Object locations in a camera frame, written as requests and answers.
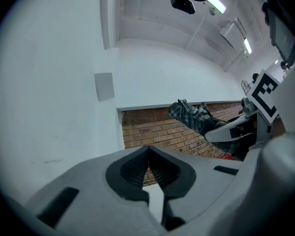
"ceiling light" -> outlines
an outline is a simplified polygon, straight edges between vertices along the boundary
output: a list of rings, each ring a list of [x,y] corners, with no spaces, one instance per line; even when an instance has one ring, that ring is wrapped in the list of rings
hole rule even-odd
[[[248,53],[251,54],[252,53],[252,50],[251,50],[251,47],[249,45],[249,42],[248,42],[248,39],[247,38],[244,38],[244,44],[245,44],[245,47],[246,47]]]
[[[220,2],[220,0],[207,0],[213,6],[215,6],[222,14],[224,14],[226,7]]]

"plaid shirt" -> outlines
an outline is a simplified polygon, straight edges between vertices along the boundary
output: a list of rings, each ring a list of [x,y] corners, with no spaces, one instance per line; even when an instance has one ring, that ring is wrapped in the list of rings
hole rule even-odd
[[[193,129],[203,137],[213,129],[228,122],[214,118],[203,102],[199,108],[188,105],[186,100],[178,100],[169,108],[169,116],[181,121],[188,128]],[[240,139],[231,142],[212,143],[215,147],[227,154],[234,154],[239,148]]]

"brick wall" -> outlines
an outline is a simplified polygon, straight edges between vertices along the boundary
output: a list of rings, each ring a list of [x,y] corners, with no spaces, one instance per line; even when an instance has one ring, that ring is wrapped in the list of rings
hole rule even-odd
[[[229,120],[242,109],[240,102],[207,104],[212,115]],[[122,119],[125,148],[157,145],[194,156],[220,158],[224,153],[203,136],[168,115],[168,108],[125,111]],[[150,169],[144,185],[156,183]]]

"red object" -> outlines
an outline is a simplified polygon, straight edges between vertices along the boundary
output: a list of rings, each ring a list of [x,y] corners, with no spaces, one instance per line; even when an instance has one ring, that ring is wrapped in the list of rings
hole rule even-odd
[[[225,154],[220,159],[235,160],[231,155]]]

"ceiling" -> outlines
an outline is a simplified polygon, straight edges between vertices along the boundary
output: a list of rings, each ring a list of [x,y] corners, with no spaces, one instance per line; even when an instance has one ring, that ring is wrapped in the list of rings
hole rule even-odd
[[[226,70],[245,55],[244,47],[235,50],[219,34],[221,29],[238,17],[254,50],[267,26],[261,11],[264,0],[220,1],[226,6],[225,13],[216,11],[211,16],[208,11],[213,6],[207,1],[192,1],[196,13],[189,15],[172,8],[170,0],[122,0],[120,38],[153,40],[185,48]]]

